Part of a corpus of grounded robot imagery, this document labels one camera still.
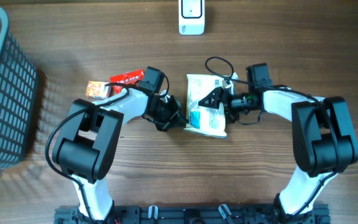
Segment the cream yellow snack bag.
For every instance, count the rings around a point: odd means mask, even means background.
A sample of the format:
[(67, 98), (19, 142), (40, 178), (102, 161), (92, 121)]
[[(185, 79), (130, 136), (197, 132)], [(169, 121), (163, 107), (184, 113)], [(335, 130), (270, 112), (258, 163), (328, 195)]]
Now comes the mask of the cream yellow snack bag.
[(213, 75), (187, 74), (188, 91), (186, 100), (185, 131), (205, 136), (226, 138), (226, 119), (223, 104), (218, 109), (199, 106), (200, 100), (210, 94), (215, 88), (223, 87), (223, 79)]

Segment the red candy bag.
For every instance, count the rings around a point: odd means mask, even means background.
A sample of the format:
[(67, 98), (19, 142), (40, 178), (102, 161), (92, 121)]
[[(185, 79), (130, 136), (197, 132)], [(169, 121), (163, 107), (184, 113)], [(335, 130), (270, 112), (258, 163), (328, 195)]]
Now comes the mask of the red candy bag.
[[(111, 83), (124, 83), (124, 84), (136, 84), (139, 80), (144, 78), (143, 69), (134, 70), (132, 72), (122, 73), (120, 75), (115, 75), (109, 78)], [(119, 94), (123, 87), (122, 86), (111, 86), (111, 91), (109, 96)]]

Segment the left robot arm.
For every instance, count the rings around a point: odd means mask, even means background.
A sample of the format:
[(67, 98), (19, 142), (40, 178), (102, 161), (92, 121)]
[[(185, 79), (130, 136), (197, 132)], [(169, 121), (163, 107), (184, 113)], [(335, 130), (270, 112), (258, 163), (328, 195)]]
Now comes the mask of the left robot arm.
[(167, 132), (189, 122), (180, 102), (160, 90), (168, 82), (161, 70), (147, 67), (143, 79), (121, 83), (123, 90), (117, 95), (71, 104), (67, 117), (48, 137), (45, 158), (53, 171), (74, 183), (80, 204), (56, 209), (55, 223), (138, 223), (139, 209), (115, 208), (106, 175), (123, 124), (141, 116)]

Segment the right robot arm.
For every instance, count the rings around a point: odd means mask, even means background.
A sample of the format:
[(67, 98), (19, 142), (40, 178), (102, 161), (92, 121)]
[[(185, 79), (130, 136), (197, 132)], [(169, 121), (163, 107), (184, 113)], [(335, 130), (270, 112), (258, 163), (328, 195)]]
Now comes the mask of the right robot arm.
[(274, 85), (266, 63), (246, 68), (248, 92), (233, 94), (217, 87), (199, 106), (223, 107), (229, 122), (240, 113), (259, 110), (291, 122), (296, 169), (288, 185), (275, 197), (273, 220), (303, 221), (326, 184), (358, 161), (358, 142), (344, 98), (312, 96), (285, 85)]

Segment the small orange snack box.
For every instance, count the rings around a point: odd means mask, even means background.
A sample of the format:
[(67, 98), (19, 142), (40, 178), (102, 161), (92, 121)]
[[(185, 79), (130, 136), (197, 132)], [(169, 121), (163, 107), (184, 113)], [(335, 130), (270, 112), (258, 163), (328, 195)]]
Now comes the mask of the small orange snack box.
[(106, 99), (110, 96), (111, 87), (108, 82), (89, 81), (86, 87), (86, 97), (93, 99)]

